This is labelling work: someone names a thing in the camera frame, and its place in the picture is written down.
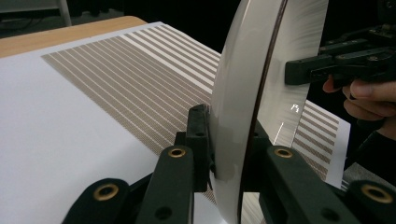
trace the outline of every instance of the white surface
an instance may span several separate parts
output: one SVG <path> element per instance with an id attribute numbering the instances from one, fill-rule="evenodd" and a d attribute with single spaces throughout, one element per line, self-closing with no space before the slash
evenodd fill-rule
<path id="1" fill-rule="evenodd" d="M 240 180 L 262 69 L 282 1 L 243 0 L 222 52 L 210 114 L 217 167 L 214 192 L 229 223 L 238 221 Z M 318 53 L 327 1 L 289 0 L 265 81 L 258 120 L 276 143 L 290 147 L 307 86 L 284 85 L 286 61 Z"/>
<path id="2" fill-rule="evenodd" d="M 157 156 L 40 56 L 157 24 L 0 60 L 1 223 L 61 223 L 91 183 L 153 171 Z M 194 220 L 223 223 L 197 194 Z"/>

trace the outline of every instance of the hole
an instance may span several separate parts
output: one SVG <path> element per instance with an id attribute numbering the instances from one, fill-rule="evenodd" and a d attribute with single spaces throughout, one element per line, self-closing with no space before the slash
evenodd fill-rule
<path id="1" fill-rule="evenodd" d="M 155 212 L 155 217 L 159 220 L 166 220 L 172 216 L 172 209 L 169 207 L 161 207 Z"/>
<path id="2" fill-rule="evenodd" d="M 369 192 L 374 195 L 375 197 L 378 198 L 385 198 L 385 194 L 382 193 L 381 191 L 377 190 L 377 189 L 369 189 Z"/>
<path id="3" fill-rule="evenodd" d="M 114 189 L 111 187 L 105 187 L 104 189 L 99 190 L 99 195 L 101 196 L 106 196 L 107 194 L 110 194 L 111 192 L 113 192 Z"/>
<path id="4" fill-rule="evenodd" d="M 173 158 L 180 158 L 186 155 L 186 150 L 181 148 L 174 148 L 168 152 L 168 155 Z"/>
<path id="5" fill-rule="evenodd" d="M 278 157 L 287 158 L 287 159 L 293 156 L 293 153 L 291 153 L 288 149 L 283 149 L 283 148 L 276 149 L 275 154 Z"/>
<path id="6" fill-rule="evenodd" d="M 107 201 L 109 199 L 114 198 L 119 192 L 119 187 L 115 184 L 104 184 L 98 187 L 95 192 L 93 193 L 93 198 L 96 201 Z"/>
<path id="7" fill-rule="evenodd" d="M 330 208 L 323 208 L 320 214 L 329 221 L 337 222 L 340 220 L 340 216 Z"/>
<path id="8" fill-rule="evenodd" d="M 376 201 L 378 203 L 392 203 L 393 202 L 393 197 L 389 193 L 387 193 L 386 191 L 384 191 L 383 189 L 381 189 L 377 186 L 365 184 L 361 187 L 361 191 L 368 198 L 370 198 L 371 200 Z"/>

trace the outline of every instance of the black mount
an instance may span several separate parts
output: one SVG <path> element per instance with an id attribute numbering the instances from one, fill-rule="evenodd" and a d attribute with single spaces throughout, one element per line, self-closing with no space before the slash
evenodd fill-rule
<path id="1" fill-rule="evenodd" d="M 272 146 L 259 122 L 246 155 L 243 191 L 260 193 L 267 223 L 396 223 L 396 194 L 371 181 L 347 192 L 323 183 L 299 153 Z M 207 129 L 207 106 L 190 109 L 187 131 L 163 150 L 152 173 L 128 186 L 103 179 L 73 204 L 64 224 L 185 224 L 193 221 L 194 192 L 206 191 L 216 173 Z"/>

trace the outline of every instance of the wooden table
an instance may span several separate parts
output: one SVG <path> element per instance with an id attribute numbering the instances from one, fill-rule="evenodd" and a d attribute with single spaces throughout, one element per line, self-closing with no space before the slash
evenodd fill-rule
<path id="1" fill-rule="evenodd" d="M 0 58 L 143 24 L 146 24 L 146 22 L 137 17 L 125 16 L 106 21 L 96 21 L 29 35 L 4 38 L 0 39 Z"/>

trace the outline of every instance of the stripe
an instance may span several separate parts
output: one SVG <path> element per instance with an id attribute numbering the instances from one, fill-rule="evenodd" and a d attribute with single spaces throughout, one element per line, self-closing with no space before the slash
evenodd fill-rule
<path id="1" fill-rule="evenodd" d="M 306 143 L 304 143 L 304 142 L 301 141 L 300 139 L 295 138 L 293 144 L 296 144 L 296 145 L 298 145 L 298 146 L 300 146 L 300 147 L 305 148 L 305 150 L 307 150 L 308 152 L 310 152 L 312 155 L 314 155 L 314 156 L 318 157 L 319 159 L 321 159 L 322 161 L 324 161 L 324 162 L 330 164 L 330 159 L 329 159 L 329 158 L 323 156 L 322 154 L 320 154 L 319 152 L 317 152 L 315 149 L 313 149 L 312 147 L 310 147 L 309 145 L 307 145 Z"/>
<path id="2" fill-rule="evenodd" d="M 193 46 L 194 48 L 200 50 L 201 52 L 206 53 L 209 57 L 212 57 L 214 59 L 220 58 L 219 53 L 215 52 L 213 49 L 210 49 L 207 46 L 205 46 L 199 42 L 194 41 L 192 38 L 190 38 L 187 35 L 184 35 L 183 33 L 179 32 L 175 28 L 168 26 L 168 25 L 161 26 L 161 28 L 163 28 L 163 30 L 165 32 L 167 32 L 168 34 L 174 36 L 175 38 L 179 39 L 180 41 L 183 41 L 185 44 Z"/>
<path id="3" fill-rule="evenodd" d="M 194 74 L 193 71 L 187 70 L 185 68 L 186 66 L 180 66 L 179 64 L 174 63 L 173 61 L 171 61 L 167 57 L 165 57 L 163 54 L 154 53 L 155 50 L 153 50 L 152 48 L 149 48 L 148 46 L 144 45 L 142 42 L 140 42 L 136 38 L 133 38 L 130 35 L 122 35 L 121 37 L 123 39 L 129 41 L 131 44 L 134 44 L 136 47 L 144 50 L 151 57 L 155 58 L 160 63 L 163 63 L 164 65 L 168 66 L 169 68 L 174 70 L 177 74 L 182 75 L 183 77 L 185 77 L 186 79 L 188 79 L 195 85 L 199 86 L 203 90 L 207 91 L 208 93 L 212 93 L 212 88 L 213 88 L 213 84 L 214 84 L 213 81 L 210 81 L 207 78 L 201 77 L 199 74 Z M 195 77 L 198 77 L 199 79 L 203 79 L 204 82 L 201 82 L 197 78 L 192 77 L 192 75 L 194 75 Z"/>
<path id="4" fill-rule="evenodd" d="M 333 129 L 333 130 L 335 130 L 335 131 L 337 130 L 337 127 L 336 127 L 336 126 L 334 126 L 333 124 L 331 124 L 331 123 L 328 122 L 327 120 L 325 120 L 325 119 L 323 119 L 323 118 L 320 118 L 320 117 L 316 116 L 314 113 L 310 112 L 309 110 L 305 110 L 304 112 L 305 112 L 305 114 L 307 114 L 307 115 L 310 116 L 311 118 L 318 120 L 319 123 L 324 124 L 324 126 L 329 127 L 329 128 L 331 128 L 331 129 Z"/>
<path id="5" fill-rule="evenodd" d="M 324 150 L 325 152 L 329 153 L 329 155 L 332 155 L 332 149 L 331 148 L 321 144 L 317 139 L 312 138 L 310 135 L 308 135 L 307 133 L 302 132 L 300 129 L 297 129 L 295 138 L 300 138 L 300 136 L 304 140 L 307 140 L 310 143 L 312 143 L 313 145 L 315 145 L 317 148 L 320 148 L 320 149 Z"/>
<path id="6" fill-rule="evenodd" d="M 329 114 L 325 114 L 322 111 L 320 111 L 321 108 L 317 108 L 312 102 L 310 101 L 306 101 L 305 106 L 312 109 L 313 111 L 317 112 L 318 114 L 320 114 L 322 117 L 331 120 L 332 122 L 334 122 L 335 124 L 339 124 L 338 119 L 333 118 L 331 115 Z"/>
<path id="7" fill-rule="evenodd" d="M 300 122 L 305 123 L 305 125 L 309 125 L 309 126 L 315 127 L 324 136 L 327 136 L 329 138 L 336 138 L 336 136 L 337 136 L 336 133 L 330 131 L 329 129 L 327 129 L 325 127 L 325 125 L 319 123 L 316 119 L 313 119 L 312 117 L 307 115 L 305 113 L 305 111 L 303 112 L 303 114 L 304 115 L 302 116 Z"/>
<path id="8" fill-rule="evenodd" d="M 147 29 L 142 31 L 142 33 L 150 36 L 152 39 L 161 43 L 162 45 L 166 45 L 168 48 L 177 51 L 183 57 L 189 58 L 191 61 L 207 70 L 212 75 L 212 77 L 215 77 L 217 67 L 219 65 L 218 63 L 210 62 L 206 58 L 202 57 L 200 54 L 194 53 L 191 50 L 184 48 L 174 40 L 167 38 L 167 36 L 157 32 L 154 29 Z"/>
<path id="9" fill-rule="evenodd" d="M 150 43 L 150 45 L 155 47 L 157 51 L 166 53 L 168 56 L 171 56 L 173 59 L 175 59 L 175 62 L 181 63 L 186 67 L 189 67 L 190 69 L 194 70 L 195 73 L 200 74 L 201 76 L 207 78 L 208 80 L 211 81 L 214 80 L 215 75 L 213 74 L 213 72 L 209 72 L 203 67 L 200 68 L 198 66 L 199 64 L 194 62 L 190 57 L 184 57 L 183 55 L 180 54 L 179 51 L 170 49 L 168 46 L 165 46 L 155 41 L 150 36 L 144 35 L 142 33 L 135 33 L 134 36 L 138 36 L 139 38 L 141 38 L 141 40 L 145 41 L 146 43 Z"/>
<path id="10" fill-rule="evenodd" d="M 118 49 L 126 52 L 130 58 L 133 58 L 138 63 L 145 66 L 152 74 L 161 75 L 161 77 L 166 80 L 166 82 L 171 83 L 170 88 L 185 92 L 192 98 L 197 97 L 198 99 L 203 99 L 206 102 L 210 101 L 210 95 L 207 93 L 207 91 L 203 91 L 196 85 L 191 85 L 188 79 L 178 76 L 174 70 L 163 66 L 163 64 L 159 63 L 157 60 L 155 60 L 155 58 L 150 57 L 150 55 L 148 55 L 145 51 L 135 47 L 134 45 L 131 45 L 123 38 L 118 36 L 108 39 L 108 41 L 116 45 Z"/>
<path id="11" fill-rule="evenodd" d="M 200 51 L 196 50 L 195 48 L 187 46 L 187 45 L 183 45 L 180 41 L 177 41 L 175 38 L 172 38 L 166 32 L 161 32 L 161 30 L 159 30 L 157 27 L 148 29 L 148 30 L 151 31 L 152 33 L 154 33 L 155 35 L 157 35 L 158 37 L 162 38 L 163 40 L 165 40 L 165 42 L 175 45 L 178 48 L 183 49 L 184 51 L 188 52 L 189 54 L 194 55 L 199 60 L 209 64 L 210 66 L 212 66 L 215 69 L 215 71 L 218 69 L 219 58 L 213 59 L 213 58 L 207 57 L 206 55 L 204 55 Z"/>
<path id="12" fill-rule="evenodd" d="M 300 122 L 299 127 L 306 129 L 309 133 L 312 133 L 313 135 L 315 135 L 316 137 L 318 137 L 319 139 L 329 143 L 330 145 L 334 146 L 334 141 L 330 140 L 329 138 L 315 132 L 312 128 L 308 127 L 307 125 L 305 125 L 304 123 Z"/>

